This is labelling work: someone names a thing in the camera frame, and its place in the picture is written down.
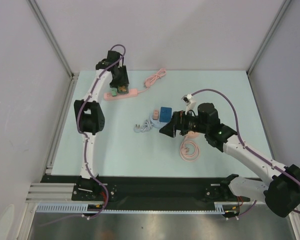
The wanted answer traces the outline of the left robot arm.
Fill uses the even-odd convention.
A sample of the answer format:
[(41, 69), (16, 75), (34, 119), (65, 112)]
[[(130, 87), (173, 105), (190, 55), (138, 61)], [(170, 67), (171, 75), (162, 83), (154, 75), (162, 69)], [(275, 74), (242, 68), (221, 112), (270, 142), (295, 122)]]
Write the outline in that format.
[(93, 159), (97, 133), (105, 127), (105, 116), (101, 108), (105, 88), (109, 86), (117, 97), (129, 93), (129, 78), (124, 65), (126, 48), (115, 44), (107, 52), (107, 57), (95, 66), (95, 78), (82, 99), (74, 101), (74, 114), (77, 131), (83, 138), (82, 166), (80, 175), (73, 187), (73, 201), (93, 201), (106, 190), (97, 181), (98, 172), (94, 170)]

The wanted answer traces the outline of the light blue round power strip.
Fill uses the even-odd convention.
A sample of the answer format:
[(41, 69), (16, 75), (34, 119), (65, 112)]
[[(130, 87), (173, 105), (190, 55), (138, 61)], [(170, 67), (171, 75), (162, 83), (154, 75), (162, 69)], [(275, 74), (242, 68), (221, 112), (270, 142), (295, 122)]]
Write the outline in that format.
[(135, 124), (133, 127), (134, 132), (136, 133), (145, 133), (149, 132), (153, 128), (161, 129), (167, 124), (167, 122), (161, 122), (159, 120), (154, 120), (152, 117), (146, 119), (143, 124)]

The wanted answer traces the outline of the light green USB charger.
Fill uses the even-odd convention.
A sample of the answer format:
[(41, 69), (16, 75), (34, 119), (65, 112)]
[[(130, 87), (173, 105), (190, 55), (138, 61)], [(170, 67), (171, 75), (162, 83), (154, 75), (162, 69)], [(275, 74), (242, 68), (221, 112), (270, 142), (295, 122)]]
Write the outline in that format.
[(110, 91), (110, 93), (111, 93), (112, 97), (116, 97), (117, 96), (117, 89), (116, 88), (112, 88), (111, 91)]

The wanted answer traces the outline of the pink cube adapter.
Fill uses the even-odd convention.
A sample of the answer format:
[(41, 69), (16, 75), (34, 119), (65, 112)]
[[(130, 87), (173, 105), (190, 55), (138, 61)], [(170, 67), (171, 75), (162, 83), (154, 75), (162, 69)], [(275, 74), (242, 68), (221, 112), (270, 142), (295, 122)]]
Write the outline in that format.
[(152, 119), (157, 121), (159, 119), (159, 115), (160, 115), (159, 110), (155, 109), (152, 114)]

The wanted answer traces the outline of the dark green cube socket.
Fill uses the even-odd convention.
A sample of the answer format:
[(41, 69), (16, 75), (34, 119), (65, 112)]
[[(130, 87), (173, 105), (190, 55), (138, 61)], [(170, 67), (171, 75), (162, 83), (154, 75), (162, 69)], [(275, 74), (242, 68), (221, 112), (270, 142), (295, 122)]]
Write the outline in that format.
[(122, 85), (122, 86), (119, 86), (117, 88), (117, 93), (119, 95), (125, 95), (125, 94), (128, 94), (129, 93), (129, 87), (126, 86), (126, 85)]

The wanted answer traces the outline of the blue cube socket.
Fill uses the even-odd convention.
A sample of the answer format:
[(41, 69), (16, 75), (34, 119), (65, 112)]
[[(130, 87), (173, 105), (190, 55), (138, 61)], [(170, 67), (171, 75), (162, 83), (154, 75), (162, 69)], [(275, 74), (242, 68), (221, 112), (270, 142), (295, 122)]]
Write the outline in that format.
[(169, 123), (171, 118), (172, 118), (172, 108), (162, 106), (159, 112), (159, 122)]

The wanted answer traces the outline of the pink round power strip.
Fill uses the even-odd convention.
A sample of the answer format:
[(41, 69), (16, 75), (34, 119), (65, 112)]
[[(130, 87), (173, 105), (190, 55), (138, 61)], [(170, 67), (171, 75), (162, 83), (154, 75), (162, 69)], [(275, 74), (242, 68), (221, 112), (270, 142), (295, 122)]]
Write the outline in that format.
[(200, 156), (200, 148), (194, 142), (194, 139), (199, 136), (198, 133), (189, 131), (179, 147), (179, 155), (185, 162), (195, 162)]

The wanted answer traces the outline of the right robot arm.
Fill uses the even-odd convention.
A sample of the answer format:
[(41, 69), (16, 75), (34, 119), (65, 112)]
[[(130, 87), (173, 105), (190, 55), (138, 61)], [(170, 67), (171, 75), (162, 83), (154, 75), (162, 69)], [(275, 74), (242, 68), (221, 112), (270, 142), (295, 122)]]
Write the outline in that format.
[(189, 132), (203, 134), (207, 143), (225, 153), (254, 172), (259, 180), (239, 175), (230, 175), (226, 185), (220, 188), (221, 196), (232, 201), (235, 197), (247, 197), (255, 203), (262, 202), (277, 216), (285, 218), (290, 213), (300, 214), (300, 168), (294, 164), (286, 166), (267, 158), (246, 143), (240, 129), (221, 123), (213, 103), (196, 105), (193, 94), (183, 96), (186, 109), (172, 113), (171, 119), (159, 132), (171, 138), (177, 133), (185, 136)]

